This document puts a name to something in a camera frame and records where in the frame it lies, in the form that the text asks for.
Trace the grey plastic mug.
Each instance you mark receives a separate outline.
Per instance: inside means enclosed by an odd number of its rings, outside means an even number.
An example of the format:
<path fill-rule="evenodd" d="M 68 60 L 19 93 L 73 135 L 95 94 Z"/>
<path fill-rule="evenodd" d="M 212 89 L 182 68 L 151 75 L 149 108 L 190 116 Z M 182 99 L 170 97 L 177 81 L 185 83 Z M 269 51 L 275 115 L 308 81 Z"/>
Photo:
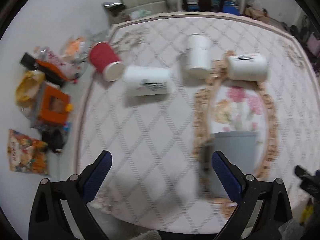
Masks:
<path fill-rule="evenodd" d="M 212 153 L 221 151 L 244 174 L 253 173 L 257 132 L 231 131 L 211 134 L 200 149 L 200 171 L 208 179 L 207 189 L 214 197 L 226 198 L 227 193 L 211 165 Z"/>

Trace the white paper cup lying left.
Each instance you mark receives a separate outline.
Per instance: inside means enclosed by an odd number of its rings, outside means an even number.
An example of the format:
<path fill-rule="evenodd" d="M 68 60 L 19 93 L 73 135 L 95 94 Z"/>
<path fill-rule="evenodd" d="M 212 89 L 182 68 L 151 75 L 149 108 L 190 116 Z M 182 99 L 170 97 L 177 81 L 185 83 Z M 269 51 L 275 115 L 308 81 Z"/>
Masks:
<path fill-rule="evenodd" d="M 123 80 L 128 96 L 163 95 L 173 91 L 171 70 L 167 68 L 128 66 Z"/>

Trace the white paper cup lying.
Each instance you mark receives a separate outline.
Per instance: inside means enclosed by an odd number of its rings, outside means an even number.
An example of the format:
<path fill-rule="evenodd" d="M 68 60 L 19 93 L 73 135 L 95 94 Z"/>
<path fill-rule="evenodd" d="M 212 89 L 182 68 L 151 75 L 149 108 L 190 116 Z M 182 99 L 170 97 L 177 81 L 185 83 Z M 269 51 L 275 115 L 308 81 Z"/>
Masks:
<path fill-rule="evenodd" d="M 163 95 L 173 91 L 171 70 L 167 68 L 128 66 L 123 80 L 128 96 Z"/>
<path fill-rule="evenodd" d="M 265 82 L 268 78 L 267 61 L 259 53 L 227 56 L 226 63 L 231 80 Z"/>

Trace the red paper cup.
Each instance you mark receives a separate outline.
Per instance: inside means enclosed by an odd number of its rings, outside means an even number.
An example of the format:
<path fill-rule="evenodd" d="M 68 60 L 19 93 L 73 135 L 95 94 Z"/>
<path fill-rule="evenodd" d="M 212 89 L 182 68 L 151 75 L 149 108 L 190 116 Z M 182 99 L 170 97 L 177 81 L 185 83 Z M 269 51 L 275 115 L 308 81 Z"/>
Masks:
<path fill-rule="evenodd" d="M 101 74 L 107 82 L 118 80 L 125 70 L 125 65 L 120 57 L 106 42 L 96 43 L 91 48 L 88 59 L 95 70 Z"/>

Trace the white paper cup lying right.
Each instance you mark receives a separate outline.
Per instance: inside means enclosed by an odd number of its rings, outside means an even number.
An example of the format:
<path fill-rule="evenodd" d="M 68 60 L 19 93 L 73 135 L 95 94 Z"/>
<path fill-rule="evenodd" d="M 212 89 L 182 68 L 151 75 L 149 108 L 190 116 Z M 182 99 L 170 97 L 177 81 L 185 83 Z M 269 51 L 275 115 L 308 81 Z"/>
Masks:
<path fill-rule="evenodd" d="M 268 78 L 267 61 L 259 53 L 227 56 L 226 63 L 231 80 L 265 82 Z"/>

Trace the white paper cup upside down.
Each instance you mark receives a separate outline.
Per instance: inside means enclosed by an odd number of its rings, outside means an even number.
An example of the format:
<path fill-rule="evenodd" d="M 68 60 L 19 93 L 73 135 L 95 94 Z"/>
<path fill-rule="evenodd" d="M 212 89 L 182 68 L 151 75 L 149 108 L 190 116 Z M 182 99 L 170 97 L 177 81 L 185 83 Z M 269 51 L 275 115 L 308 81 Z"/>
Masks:
<path fill-rule="evenodd" d="M 200 34 L 187 37 L 185 50 L 185 69 L 188 74 L 199 79 L 205 79 L 211 69 L 211 41 Z"/>

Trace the colourful snack bag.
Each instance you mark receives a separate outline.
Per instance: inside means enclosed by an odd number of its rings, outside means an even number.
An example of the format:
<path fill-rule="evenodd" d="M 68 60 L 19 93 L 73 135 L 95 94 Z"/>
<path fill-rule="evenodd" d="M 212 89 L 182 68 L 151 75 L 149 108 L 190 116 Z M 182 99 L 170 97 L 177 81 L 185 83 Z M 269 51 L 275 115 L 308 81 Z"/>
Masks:
<path fill-rule="evenodd" d="M 11 171 L 47 175 L 47 150 L 46 142 L 9 129 L 7 155 Z"/>

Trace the orange cardboard box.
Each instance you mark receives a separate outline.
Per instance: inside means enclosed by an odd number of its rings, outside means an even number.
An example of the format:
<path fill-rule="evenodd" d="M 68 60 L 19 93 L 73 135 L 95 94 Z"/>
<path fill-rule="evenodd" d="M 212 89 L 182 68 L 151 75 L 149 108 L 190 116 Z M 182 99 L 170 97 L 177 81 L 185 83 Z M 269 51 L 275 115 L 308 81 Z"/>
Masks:
<path fill-rule="evenodd" d="M 64 126 L 72 110 L 71 97 L 44 82 L 36 98 L 32 126 Z"/>

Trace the yellow plastic bag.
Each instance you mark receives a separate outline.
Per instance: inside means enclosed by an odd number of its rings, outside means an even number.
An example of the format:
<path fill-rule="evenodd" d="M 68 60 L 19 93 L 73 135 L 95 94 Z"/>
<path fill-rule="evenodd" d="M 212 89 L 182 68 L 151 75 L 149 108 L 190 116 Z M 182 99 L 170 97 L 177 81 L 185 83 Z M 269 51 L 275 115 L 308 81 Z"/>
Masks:
<path fill-rule="evenodd" d="M 15 91 L 15 100 L 21 109 L 32 109 L 46 76 L 39 70 L 27 71 Z"/>

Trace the orange snack packet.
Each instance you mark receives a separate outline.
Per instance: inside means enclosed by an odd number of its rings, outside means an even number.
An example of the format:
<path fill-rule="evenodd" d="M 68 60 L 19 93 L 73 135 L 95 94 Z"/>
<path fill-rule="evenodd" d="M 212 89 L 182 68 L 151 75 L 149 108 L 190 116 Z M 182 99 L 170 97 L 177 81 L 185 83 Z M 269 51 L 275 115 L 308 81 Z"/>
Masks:
<path fill-rule="evenodd" d="M 76 38 L 70 38 L 65 47 L 62 50 L 62 57 L 69 59 L 69 61 L 78 59 L 87 50 L 87 40 L 83 36 L 78 36 Z"/>

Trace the black long box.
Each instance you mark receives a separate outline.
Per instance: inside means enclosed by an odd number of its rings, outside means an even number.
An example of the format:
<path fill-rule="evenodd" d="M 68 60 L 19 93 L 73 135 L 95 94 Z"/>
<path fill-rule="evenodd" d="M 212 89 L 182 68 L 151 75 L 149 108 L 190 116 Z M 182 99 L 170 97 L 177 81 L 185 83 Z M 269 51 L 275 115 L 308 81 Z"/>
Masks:
<path fill-rule="evenodd" d="M 56 65 L 47 61 L 36 59 L 29 53 L 25 53 L 23 55 L 20 60 L 20 64 L 26 67 L 28 70 L 39 70 L 43 72 L 48 82 L 60 87 L 63 87 L 65 83 L 69 81 Z"/>

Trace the silver patterned gift bag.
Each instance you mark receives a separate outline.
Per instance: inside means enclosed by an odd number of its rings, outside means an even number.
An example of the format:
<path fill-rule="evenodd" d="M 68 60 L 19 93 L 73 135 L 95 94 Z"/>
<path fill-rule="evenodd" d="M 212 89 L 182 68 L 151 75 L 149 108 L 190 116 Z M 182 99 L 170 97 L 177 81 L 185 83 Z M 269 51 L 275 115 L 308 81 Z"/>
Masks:
<path fill-rule="evenodd" d="M 102 6 L 107 14 L 109 26 L 131 20 L 129 14 L 126 12 L 126 6 L 122 3 L 106 2 L 103 3 Z"/>

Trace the pink suitcase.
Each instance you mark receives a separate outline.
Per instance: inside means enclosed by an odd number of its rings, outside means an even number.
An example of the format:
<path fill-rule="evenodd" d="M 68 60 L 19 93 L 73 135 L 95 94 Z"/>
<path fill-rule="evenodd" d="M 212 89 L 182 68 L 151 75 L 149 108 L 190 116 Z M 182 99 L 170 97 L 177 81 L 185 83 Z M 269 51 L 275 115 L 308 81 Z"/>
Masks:
<path fill-rule="evenodd" d="M 307 41 L 308 50 L 314 55 L 318 56 L 320 51 L 320 40 L 317 38 L 314 33 L 311 33 Z"/>

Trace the cardboard box red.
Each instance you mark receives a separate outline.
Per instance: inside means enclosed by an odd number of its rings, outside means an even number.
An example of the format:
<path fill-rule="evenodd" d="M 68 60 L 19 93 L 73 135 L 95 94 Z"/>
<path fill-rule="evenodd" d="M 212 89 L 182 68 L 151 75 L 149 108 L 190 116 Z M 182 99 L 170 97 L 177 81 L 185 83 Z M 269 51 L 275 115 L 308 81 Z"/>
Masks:
<path fill-rule="evenodd" d="M 258 10 L 254 9 L 253 7 L 247 7 L 245 9 L 245 15 L 254 20 L 261 21 L 264 23 L 268 23 L 269 21 L 268 13 L 266 10 Z"/>

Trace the blue weight bench pad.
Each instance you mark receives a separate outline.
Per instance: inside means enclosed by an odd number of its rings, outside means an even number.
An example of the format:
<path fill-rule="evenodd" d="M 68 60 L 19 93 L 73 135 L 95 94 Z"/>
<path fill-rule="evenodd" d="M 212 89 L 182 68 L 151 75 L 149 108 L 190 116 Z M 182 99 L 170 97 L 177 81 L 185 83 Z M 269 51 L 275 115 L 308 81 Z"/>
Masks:
<path fill-rule="evenodd" d="M 240 15 L 240 11 L 237 7 L 233 6 L 233 5 L 223 5 L 223 9 L 222 12 L 224 13 L 228 13 L 228 14 L 233 14 L 233 15 Z"/>

